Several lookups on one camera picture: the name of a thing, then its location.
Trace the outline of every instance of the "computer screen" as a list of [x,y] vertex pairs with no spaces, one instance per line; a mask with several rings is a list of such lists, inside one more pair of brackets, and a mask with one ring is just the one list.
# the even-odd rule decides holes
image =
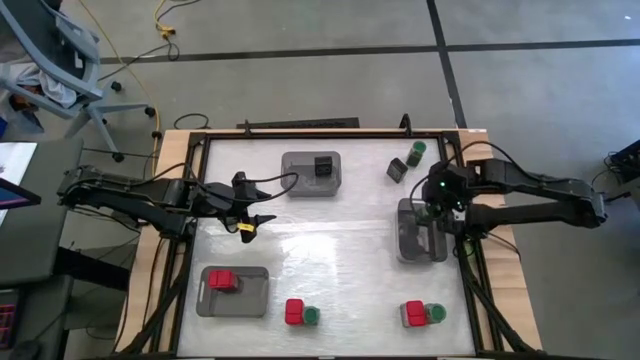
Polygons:
[[40,197],[0,178],[0,210],[40,204]]

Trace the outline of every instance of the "black stand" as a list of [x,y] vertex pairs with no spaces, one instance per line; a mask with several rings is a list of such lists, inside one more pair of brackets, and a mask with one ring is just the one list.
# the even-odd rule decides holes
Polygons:
[[129,289],[129,270],[82,255],[77,251],[58,248],[55,274],[70,275],[76,280],[88,281],[111,289]]

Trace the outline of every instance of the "yellow wire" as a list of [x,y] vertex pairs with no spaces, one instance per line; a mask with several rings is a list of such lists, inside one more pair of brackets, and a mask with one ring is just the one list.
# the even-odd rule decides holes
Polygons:
[[[160,110],[158,109],[156,104],[153,102],[153,99],[151,98],[151,95],[149,94],[149,91],[147,91],[146,87],[142,84],[142,81],[140,81],[140,79],[138,79],[138,77],[133,72],[133,70],[131,70],[131,68],[127,64],[125,64],[124,61],[122,61],[122,58],[118,54],[118,51],[116,50],[116,47],[111,42],[111,39],[109,39],[109,36],[107,35],[107,33],[102,28],[102,25],[100,25],[100,23],[98,22],[98,19],[96,19],[96,17],[93,16],[93,14],[91,13],[91,10],[89,10],[87,5],[85,5],[84,0],[78,0],[78,1],[80,2],[80,5],[82,5],[82,7],[85,9],[87,14],[89,14],[89,17],[91,17],[93,22],[96,23],[96,25],[98,26],[98,29],[100,29],[100,32],[102,33],[102,36],[104,36],[104,38],[109,43],[109,46],[111,46],[111,50],[113,50],[113,53],[116,54],[116,58],[118,58],[118,61],[120,62],[120,64],[122,64],[122,66],[124,66],[129,71],[131,76],[133,76],[133,78],[136,79],[136,82],[138,83],[138,85],[140,85],[140,88],[142,89],[142,91],[145,93],[145,95],[149,99],[149,102],[151,103],[153,108],[156,110],[156,131],[160,131]],[[156,154],[157,152],[158,152],[158,139],[154,138],[153,139],[153,154],[152,155]],[[156,166],[158,165],[158,160],[157,160],[158,157],[153,157],[152,159],[153,160],[151,162],[151,171],[152,171],[153,175],[155,175],[156,174]]]
[[160,30],[162,37],[164,39],[168,39],[169,36],[175,32],[175,29],[171,26],[160,24],[160,21],[158,20],[158,11],[160,11],[160,8],[162,8],[162,5],[164,5],[165,2],[167,2],[167,0],[160,0],[160,3],[156,6],[156,11],[153,12],[153,20],[156,22],[156,29]]

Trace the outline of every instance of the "concrete floor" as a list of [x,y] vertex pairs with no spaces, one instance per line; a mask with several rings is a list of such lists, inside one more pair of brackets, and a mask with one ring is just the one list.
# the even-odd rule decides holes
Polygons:
[[[162,45],[152,12],[157,0],[85,0],[123,56]],[[447,44],[588,41],[640,38],[640,3],[633,0],[437,0]],[[72,17],[95,28],[76,1]],[[175,26],[184,54],[237,51],[435,45],[423,0],[204,0],[178,8]],[[103,42],[102,55],[113,54]],[[466,122],[523,166],[590,181],[607,152],[640,136],[640,48],[456,52],[450,54]],[[116,68],[104,66],[104,72]],[[363,127],[396,127],[402,113],[416,126],[453,128],[455,120],[437,53],[349,55],[136,64],[162,114],[162,128],[189,112],[213,128],[250,121],[358,116]],[[143,100],[133,79],[109,94]],[[67,124],[46,114],[42,139]],[[153,123],[142,112],[109,118],[122,151],[148,154]],[[85,146],[106,149],[92,126]],[[8,139],[30,138],[12,130]],[[115,164],[85,151],[82,161],[140,176],[143,159]],[[601,179],[605,189],[611,179]],[[509,196],[509,204],[531,201]],[[635,359],[640,338],[640,222],[622,200],[597,230],[559,224],[516,226],[515,234],[545,350],[552,354]],[[80,248],[115,245],[116,225],[69,219],[64,242]],[[67,358],[110,346],[72,335]]]

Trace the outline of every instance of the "plastic wrap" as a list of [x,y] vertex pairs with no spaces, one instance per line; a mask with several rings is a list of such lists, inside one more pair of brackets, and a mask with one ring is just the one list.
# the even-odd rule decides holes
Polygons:
[[[278,175],[286,151],[337,151],[342,186],[332,198],[284,195],[249,207],[278,218],[243,244],[214,219],[200,220],[178,347],[179,356],[429,356],[473,354],[467,305],[457,259],[402,264],[396,258],[398,201],[440,160],[435,140],[416,169],[396,184],[386,175],[402,160],[411,139],[214,140],[205,180],[228,183]],[[273,194],[280,183],[259,184]],[[449,249],[453,239],[448,239]],[[195,312],[200,273],[206,266],[264,266],[270,273],[267,314],[260,319],[203,318]],[[322,311],[318,326],[284,323],[288,298]],[[404,328],[399,306],[437,302],[447,319]]]

